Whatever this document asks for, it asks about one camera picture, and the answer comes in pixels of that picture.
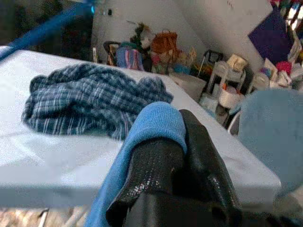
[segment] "blue cloth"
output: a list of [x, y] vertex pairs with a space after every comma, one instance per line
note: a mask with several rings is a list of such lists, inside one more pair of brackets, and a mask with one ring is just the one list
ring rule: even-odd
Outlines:
[[107, 227], [106, 210], [123, 187], [133, 148], [142, 141], [165, 137], [180, 144], [184, 152], [186, 129], [181, 113], [171, 105], [156, 102], [145, 107], [134, 122], [119, 154], [91, 207], [85, 227]]
[[280, 195], [303, 184], [303, 94], [252, 93], [241, 104], [239, 140], [281, 180]]
[[33, 130], [79, 135], [98, 129], [115, 139], [125, 139], [145, 106], [173, 99], [160, 78], [136, 83], [121, 71], [88, 63], [35, 77], [30, 92], [22, 121]]
[[70, 23], [74, 18], [89, 13], [93, 2], [93, 0], [87, 0], [84, 1], [84, 4], [75, 3], [70, 9], [63, 11], [61, 14], [54, 16], [44, 24], [30, 30], [22, 37], [17, 38], [9, 44], [10, 47], [5, 48], [0, 52], [0, 61], [4, 60], [17, 50], [26, 49], [30, 45], [38, 44], [54, 31], [60, 30], [61, 27]]

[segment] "white container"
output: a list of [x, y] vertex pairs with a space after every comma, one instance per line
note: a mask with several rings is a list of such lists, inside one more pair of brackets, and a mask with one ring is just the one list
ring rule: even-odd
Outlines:
[[206, 82], [204, 80], [184, 73], [171, 73], [169, 76], [192, 99], [194, 99], [196, 102], [199, 102], [202, 91], [206, 86]]
[[233, 109], [243, 99], [244, 95], [229, 93], [228, 91], [225, 91], [221, 88], [221, 93], [218, 101], [221, 106], [228, 109]]

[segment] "colorful fabric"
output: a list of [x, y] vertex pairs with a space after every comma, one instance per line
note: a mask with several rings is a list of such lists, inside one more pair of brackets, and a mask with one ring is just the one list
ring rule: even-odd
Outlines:
[[292, 64], [288, 61], [281, 61], [281, 62], [278, 62], [276, 64], [276, 68], [278, 69], [278, 71], [285, 71], [288, 76], [291, 74], [292, 72]]
[[142, 55], [130, 47], [120, 47], [117, 50], [117, 66], [125, 69], [144, 71]]
[[98, 129], [115, 139], [127, 136], [145, 106], [173, 99], [160, 78], [136, 83], [121, 71], [88, 63], [37, 76], [30, 92], [22, 121], [36, 132], [79, 135]]

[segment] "brown leather bag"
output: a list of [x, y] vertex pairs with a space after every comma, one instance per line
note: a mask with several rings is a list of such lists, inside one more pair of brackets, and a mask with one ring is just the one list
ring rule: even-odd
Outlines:
[[151, 51], [161, 54], [161, 53], [169, 53], [172, 50], [172, 58], [173, 60], [178, 58], [178, 50], [177, 50], [177, 33], [175, 32], [161, 32], [156, 34], [152, 44]]

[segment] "blue pole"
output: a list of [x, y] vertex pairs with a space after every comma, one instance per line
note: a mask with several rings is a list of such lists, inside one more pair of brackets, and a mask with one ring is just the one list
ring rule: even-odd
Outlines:
[[30, 45], [44, 40], [48, 35], [60, 29], [60, 27], [71, 22], [75, 16], [90, 12], [91, 2], [91, 0], [88, 0], [86, 3], [76, 3], [70, 9], [63, 11], [44, 24], [27, 32], [21, 38], [17, 38], [9, 44], [8, 48], [0, 51], [0, 62], [15, 51], [25, 49]]

